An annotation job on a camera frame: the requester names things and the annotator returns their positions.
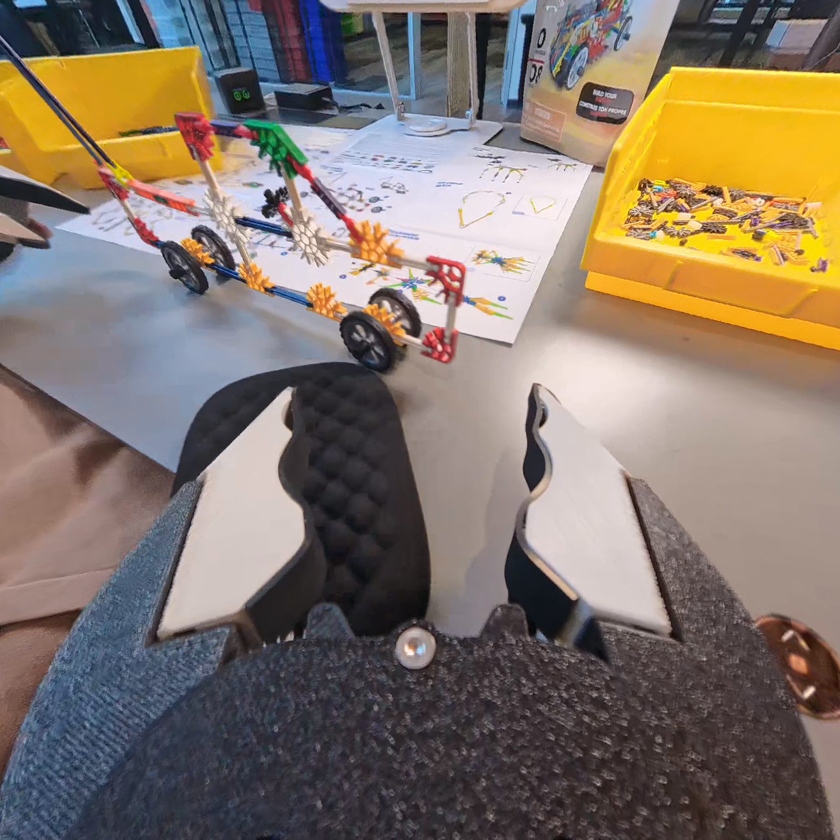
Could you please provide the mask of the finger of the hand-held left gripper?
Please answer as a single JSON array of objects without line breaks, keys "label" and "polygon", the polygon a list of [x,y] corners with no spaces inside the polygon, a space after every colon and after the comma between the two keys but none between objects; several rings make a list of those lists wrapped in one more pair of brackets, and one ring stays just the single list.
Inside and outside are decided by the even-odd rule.
[{"label": "finger of the hand-held left gripper", "polygon": [[30,207],[33,205],[78,215],[90,213],[90,209],[84,203],[52,186],[1,166],[1,215],[11,218],[29,218]]},{"label": "finger of the hand-held left gripper", "polygon": [[14,251],[18,246],[49,249],[52,235],[47,226],[32,217],[21,222],[1,212],[1,251]]}]

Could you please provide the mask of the round brown desk cap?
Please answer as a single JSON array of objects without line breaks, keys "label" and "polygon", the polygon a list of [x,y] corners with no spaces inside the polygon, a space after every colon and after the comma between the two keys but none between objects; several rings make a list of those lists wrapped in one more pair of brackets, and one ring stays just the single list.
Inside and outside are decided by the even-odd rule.
[{"label": "round brown desk cap", "polygon": [[788,616],[754,620],[775,657],[797,710],[824,721],[839,719],[839,657],[809,626]]}]

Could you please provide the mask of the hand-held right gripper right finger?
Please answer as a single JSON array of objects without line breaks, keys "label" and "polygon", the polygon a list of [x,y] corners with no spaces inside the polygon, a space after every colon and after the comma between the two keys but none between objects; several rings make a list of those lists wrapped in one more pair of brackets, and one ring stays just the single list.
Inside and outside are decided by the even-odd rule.
[{"label": "hand-held right gripper right finger", "polygon": [[521,503],[505,564],[509,602],[529,630],[603,647],[602,626],[671,637],[673,626],[629,475],[552,394],[528,394]]}]

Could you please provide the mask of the grey desk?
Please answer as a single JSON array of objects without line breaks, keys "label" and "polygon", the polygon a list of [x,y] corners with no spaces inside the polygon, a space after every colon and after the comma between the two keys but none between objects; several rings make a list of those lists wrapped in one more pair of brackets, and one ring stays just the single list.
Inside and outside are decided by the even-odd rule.
[{"label": "grey desk", "polygon": [[[645,480],[751,614],[838,652],[838,353],[584,288],[603,175],[584,184],[515,343],[386,383],[432,555],[431,621],[456,635],[505,599],[526,485],[527,398],[547,386]],[[156,255],[58,232],[2,268],[2,365],[163,467],[222,386],[347,361],[335,325],[239,284],[193,297]]]}]

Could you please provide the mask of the white instruction sheet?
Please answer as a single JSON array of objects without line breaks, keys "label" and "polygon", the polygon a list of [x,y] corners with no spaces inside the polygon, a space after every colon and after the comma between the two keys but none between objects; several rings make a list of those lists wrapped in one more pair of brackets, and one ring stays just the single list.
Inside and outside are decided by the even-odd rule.
[{"label": "white instruction sheet", "polygon": [[[409,256],[452,259],[466,267],[465,301],[457,329],[513,344],[556,245],[592,168],[557,154],[507,150],[480,143],[500,123],[423,139],[407,135],[392,116],[363,129],[281,124],[317,176],[354,221],[380,223],[388,242]],[[224,139],[221,188],[248,217],[260,213],[264,191],[282,181],[246,140]],[[116,201],[59,229],[151,254]],[[392,267],[333,253],[326,266],[307,264],[291,240],[266,231],[249,235],[248,251],[273,283],[306,292],[329,286],[342,302],[363,306],[374,291],[401,292],[422,321],[442,327],[440,286],[416,267]]]}]

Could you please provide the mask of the pile of small toy pieces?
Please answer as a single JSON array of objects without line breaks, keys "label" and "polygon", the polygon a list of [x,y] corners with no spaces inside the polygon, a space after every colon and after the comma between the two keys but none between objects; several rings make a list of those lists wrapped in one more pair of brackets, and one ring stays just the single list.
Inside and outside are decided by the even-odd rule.
[{"label": "pile of small toy pieces", "polygon": [[818,276],[832,267],[823,204],[805,196],[644,177],[625,204],[625,238]]}]

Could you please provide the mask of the colourful rod and connector model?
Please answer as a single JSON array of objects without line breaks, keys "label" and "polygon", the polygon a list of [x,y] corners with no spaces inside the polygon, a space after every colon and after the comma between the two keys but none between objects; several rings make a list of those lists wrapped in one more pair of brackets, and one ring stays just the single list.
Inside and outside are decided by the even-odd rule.
[{"label": "colourful rod and connector model", "polygon": [[[200,112],[178,112],[175,123],[187,150],[199,164],[206,183],[203,210],[196,207],[193,199],[137,181],[95,141],[85,140],[90,155],[98,163],[98,173],[103,184],[119,202],[134,232],[145,244],[161,254],[159,244],[167,240],[157,236],[132,210],[130,194],[193,217],[210,217],[215,224],[211,228],[224,239],[234,255],[238,276],[230,276],[227,272],[217,273],[213,267],[206,266],[198,258],[198,247],[191,240],[191,235],[175,241],[198,259],[205,275],[211,271],[218,277],[238,280],[251,290],[295,302],[339,326],[341,320],[351,312],[368,312],[381,320],[396,339],[398,360],[407,348],[415,348],[420,354],[442,364],[454,360],[459,336],[456,328],[457,313],[466,297],[466,267],[462,263],[433,255],[415,259],[407,255],[397,241],[389,239],[389,230],[380,223],[353,220],[343,205],[312,173],[306,155],[276,123],[259,120],[228,122],[209,119]],[[216,137],[247,140],[257,148],[260,158],[268,160],[269,168],[282,178],[290,201],[287,206],[280,206],[278,217],[250,217],[238,208],[233,197],[222,190],[209,165],[214,156]],[[331,287],[322,283],[313,285],[305,292],[277,285],[250,256],[249,232],[289,239],[310,266],[325,266],[332,253],[341,252],[367,264],[419,270],[433,286],[439,287],[437,293],[446,308],[445,324],[427,332],[422,331],[420,338],[415,339],[406,335],[398,324],[394,329],[390,314],[369,305],[369,301],[361,308],[354,308],[341,301]]]}]

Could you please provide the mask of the black power adapter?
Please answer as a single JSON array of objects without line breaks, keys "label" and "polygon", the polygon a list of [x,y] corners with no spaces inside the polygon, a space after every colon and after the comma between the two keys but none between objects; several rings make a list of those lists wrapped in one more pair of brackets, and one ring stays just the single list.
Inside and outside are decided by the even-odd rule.
[{"label": "black power adapter", "polygon": [[320,112],[335,108],[330,85],[290,82],[275,85],[273,95],[278,110]]}]

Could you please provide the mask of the black toy wheel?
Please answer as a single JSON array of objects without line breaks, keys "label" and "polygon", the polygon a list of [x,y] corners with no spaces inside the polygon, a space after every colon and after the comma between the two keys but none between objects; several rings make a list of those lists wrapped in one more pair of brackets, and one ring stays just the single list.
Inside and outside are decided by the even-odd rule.
[{"label": "black toy wheel", "polygon": [[159,244],[159,250],[173,279],[196,295],[207,292],[208,281],[202,264],[183,245],[167,240]]},{"label": "black toy wheel", "polygon": [[217,273],[227,272],[231,277],[238,277],[238,264],[231,249],[212,228],[206,225],[194,226],[191,240],[198,247],[198,258],[206,266],[213,267]]},{"label": "black toy wheel", "polygon": [[406,335],[419,339],[423,322],[414,304],[395,288],[384,287],[371,295],[369,305],[385,310],[391,316],[391,325],[400,326]]},{"label": "black toy wheel", "polygon": [[374,315],[353,311],[341,320],[339,331],[347,351],[364,368],[380,374],[395,369],[399,356],[396,339]]}]

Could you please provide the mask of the white stand base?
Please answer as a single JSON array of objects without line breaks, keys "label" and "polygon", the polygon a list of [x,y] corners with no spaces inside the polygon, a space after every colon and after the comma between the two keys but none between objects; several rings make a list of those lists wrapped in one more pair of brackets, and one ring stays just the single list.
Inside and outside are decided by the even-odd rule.
[{"label": "white stand base", "polygon": [[[477,14],[488,7],[487,2],[438,2],[446,14],[447,23],[464,23],[466,26],[467,71],[469,104],[462,119],[448,114],[445,117],[433,117],[423,114],[408,113],[406,104],[400,96],[396,69],[394,67],[391,44],[388,38],[382,3],[376,3],[368,13],[374,27],[377,44],[380,49],[388,91],[397,123],[404,129],[405,135],[432,139],[451,133],[468,132],[475,128],[481,108],[479,83],[479,48],[477,34]],[[432,4],[426,2],[404,2],[406,15],[407,68],[411,99],[416,100],[419,93],[419,81],[422,76],[422,20],[423,9],[428,12]]]}]

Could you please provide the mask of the yellow plastic bin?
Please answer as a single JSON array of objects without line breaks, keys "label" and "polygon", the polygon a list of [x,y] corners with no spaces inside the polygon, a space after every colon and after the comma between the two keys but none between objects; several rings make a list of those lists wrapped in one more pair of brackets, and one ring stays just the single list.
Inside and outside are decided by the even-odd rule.
[{"label": "yellow plastic bin", "polygon": [[[581,263],[586,288],[838,350],[838,85],[821,72],[670,71],[606,164]],[[821,202],[832,267],[818,276],[625,238],[618,218],[644,177]]]},{"label": "yellow plastic bin", "polygon": [[[99,146],[145,183],[198,174],[175,126],[177,112],[215,116],[203,56],[196,46],[94,56],[26,59],[26,65]],[[48,185],[60,178],[103,188],[98,166],[9,62],[1,63],[2,166]]]}]

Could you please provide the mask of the small black display box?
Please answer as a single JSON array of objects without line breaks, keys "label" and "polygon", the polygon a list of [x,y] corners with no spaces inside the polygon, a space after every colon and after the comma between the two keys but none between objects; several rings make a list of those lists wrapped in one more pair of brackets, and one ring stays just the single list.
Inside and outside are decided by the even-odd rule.
[{"label": "small black display box", "polygon": [[248,119],[266,112],[259,74],[255,69],[235,67],[220,70],[215,78],[224,113]]}]

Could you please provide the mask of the colourful cardboard toy box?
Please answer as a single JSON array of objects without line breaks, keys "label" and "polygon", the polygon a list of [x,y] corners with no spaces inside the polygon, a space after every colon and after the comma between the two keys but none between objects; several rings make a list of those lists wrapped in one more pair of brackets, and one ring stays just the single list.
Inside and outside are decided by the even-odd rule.
[{"label": "colourful cardboard toy box", "polygon": [[604,167],[646,96],[678,5],[538,2],[521,138]]}]

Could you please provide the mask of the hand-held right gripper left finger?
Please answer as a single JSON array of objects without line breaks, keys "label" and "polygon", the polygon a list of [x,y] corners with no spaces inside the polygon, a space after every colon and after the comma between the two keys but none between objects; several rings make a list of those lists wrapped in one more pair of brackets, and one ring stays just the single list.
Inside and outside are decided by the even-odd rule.
[{"label": "hand-held right gripper left finger", "polygon": [[220,627],[248,646],[293,637],[319,600],[327,564],[301,481],[309,444],[298,391],[281,391],[202,471],[156,636]]}]

